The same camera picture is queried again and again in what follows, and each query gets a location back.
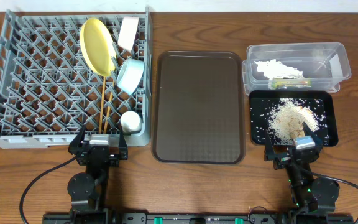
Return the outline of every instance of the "dish rack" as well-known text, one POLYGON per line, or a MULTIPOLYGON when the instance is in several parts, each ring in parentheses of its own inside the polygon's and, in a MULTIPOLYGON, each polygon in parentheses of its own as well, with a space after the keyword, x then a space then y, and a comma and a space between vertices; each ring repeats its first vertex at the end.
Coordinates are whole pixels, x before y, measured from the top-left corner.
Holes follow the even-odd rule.
POLYGON ((150 141, 152 20, 145 14, 88 16, 23 16, 7 11, 0 37, 0 147, 43 148, 69 144, 82 126, 86 137, 98 134, 103 78, 86 65, 79 36, 90 17, 100 19, 110 31, 117 59, 116 70, 106 79, 103 124, 109 142, 118 146, 120 117, 135 111, 142 118, 139 133, 125 136, 128 146, 150 141), (131 52, 117 46, 124 16, 136 16, 139 25, 131 52), (120 66, 128 58, 143 60, 143 77, 132 95, 116 83, 120 66), (111 109, 106 117, 107 106, 111 109))

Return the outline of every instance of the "wooden tabletop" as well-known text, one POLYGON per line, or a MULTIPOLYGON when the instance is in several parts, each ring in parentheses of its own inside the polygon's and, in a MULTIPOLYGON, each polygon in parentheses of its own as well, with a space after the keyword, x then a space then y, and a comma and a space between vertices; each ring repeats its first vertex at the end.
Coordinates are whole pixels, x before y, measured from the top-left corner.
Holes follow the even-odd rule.
MULTIPOLYGON (((3 18, 0 13, 0 32, 3 18)), ((311 168, 358 184, 358 14, 158 13, 152 19, 153 93, 157 59, 166 50, 229 51, 246 59, 247 47, 253 44, 343 43, 352 77, 332 94, 339 144, 324 148, 311 168)), ((264 148, 250 141, 248 98, 244 104, 246 156, 240 164, 164 164, 153 158, 151 143, 130 147, 129 160, 111 169, 108 204, 119 211, 150 213, 248 213, 257 205, 272 211, 294 207, 285 170, 274 170, 272 162, 264 162, 264 148)), ((20 223, 19 200, 29 182, 70 157, 67 146, 0 149, 0 223, 20 223)), ((40 179, 25 199, 30 223, 40 223, 46 212, 67 212, 71 207, 67 183, 83 171, 73 162, 40 179)), ((356 219, 356 189, 341 184, 336 212, 356 219)))

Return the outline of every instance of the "black tray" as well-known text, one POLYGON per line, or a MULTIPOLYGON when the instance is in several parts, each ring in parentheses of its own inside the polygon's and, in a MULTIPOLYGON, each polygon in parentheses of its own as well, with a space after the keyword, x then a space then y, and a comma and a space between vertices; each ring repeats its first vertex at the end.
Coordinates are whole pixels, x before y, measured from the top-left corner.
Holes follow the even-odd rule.
MULTIPOLYGON (((256 144, 265 144, 265 129, 268 128, 269 123, 266 116, 270 112, 269 107, 277 104, 280 98, 294 98, 297 100, 306 100, 313 103, 320 103, 320 106, 311 106, 310 110, 320 115, 325 115, 326 119, 319 121, 319 124, 326 124, 325 128, 320 127, 314 132, 323 140, 324 146, 336 146, 338 143, 338 133, 336 129, 334 104, 331 95, 325 91, 252 91, 249 95, 250 105, 250 120, 251 120, 251 136, 252 141, 256 144)), ((276 138, 273 134, 270 135, 272 142, 276 138)))
POLYGON ((245 154, 241 59, 165 52, 158 59, 152 153, 162 162, 235 164, 245 154))

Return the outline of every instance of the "transparent bin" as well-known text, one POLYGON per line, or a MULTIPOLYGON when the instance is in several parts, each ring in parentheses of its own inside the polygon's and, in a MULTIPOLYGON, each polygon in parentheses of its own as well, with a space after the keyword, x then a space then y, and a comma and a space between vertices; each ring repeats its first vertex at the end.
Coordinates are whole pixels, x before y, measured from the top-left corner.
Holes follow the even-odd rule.
POLYGON ((254 90, 323 90, 337 92, 339 83, 352 75, 341 43, 251 45, 242 63, 247 95, 254 90), (256 62, 276 60, 303 72, 304 78, 269 79, 258 72, 256 62))

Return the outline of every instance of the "black cable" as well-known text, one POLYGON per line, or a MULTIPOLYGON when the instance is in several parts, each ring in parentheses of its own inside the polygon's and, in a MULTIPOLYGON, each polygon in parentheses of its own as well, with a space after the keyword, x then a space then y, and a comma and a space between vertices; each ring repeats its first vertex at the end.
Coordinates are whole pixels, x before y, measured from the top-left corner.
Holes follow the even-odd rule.
MULTIPOLYGON (((251 208, 251 210, 249 210, 249 213, 248 213, 248 222, 249 223, 251 223, 251 224, 254 224, 254 222, 252 222, 251 221, 251 219, 250 219, 250 216, 251 216, 251 213, 252 213, 252 211, 254 211, 254 209, 255 208, 263 208, 266 212, 269 212, 265 207, 263 207, 263 206, 255 206, 254 208, 251 208)), ((272 219, 274 220, 274 223, 277 223, 277 220, 271 215, 271 214, 269 214, 270 215, 270 217, 272 217, 272 219)))
MULTIPOLYGON (((308 171, 304 168, 302 168, 301 166, 299 166, 298 164, 294 163, 302 172, 304 173, 307 173, 309 175, 315 175, 317 177, 322 177, 322 178, 325 178, 325 179, 329 179, 329 180, 334 180, 336 182, 340 182, 340 183, 343 183, 343 184, 347 184, 347 185, 350 185, 354 188, 356 188, 358 190, 358 185, 356 184, 353 184, 352 182, 349 182, 349 181, 346 181, 346 180, 342 180, 342 179, 338 179, 338 178, 335 178, 335 177, 330 177, 330 176, 327 176, 327 175, 323 175, 323 174, 317 174, 315 172, 312 172, 312 171, 308 171)), ((354 224, 358 224, 358 217, 357 219, 355 220, 354 224)))
POLYGON ((19 204, 20 216, 22 217, 22 220, 23 220, 23 222, 24 222, 25 224, 29 224, 29 222, 27 221, 27 219, 26 219, 25 216, 24 216, 23 204, 24 204, 24 197, 25 197, 25 195, 28 193, 28 191, 30 190, 30 188, 31 188, 31 187, 36 183, 36 181, 39 180, 41 177, 43 177, 43 176, 49 174, 50 172, 52 172, 52 171, 54 171, 54 170, 57 170, 57 169, 63 167, 63 166, 65 166, 65 165, 67 165, 67 164, 69 164, 69 163, 71 163, 71 162, 73 162, 76 158, 77 158, 77 157, 75 156, 75 157, 71 158, 70 160, 68 160, 68 161, 66 161, 66 162, 64 162, 64 163, 62 163, 62 164, 60 164, 60 165, 57 165, 57 166, 55 166, 54 168, 49 169, 49 170, 43 172, 42 174, 38 175, 38 177, 36 177, 36 178, 25 188, 25 190, 24 190, 24 192, 23 192, 23 194, 22 194, 22 198, 20 199, 20 204, 19 204))

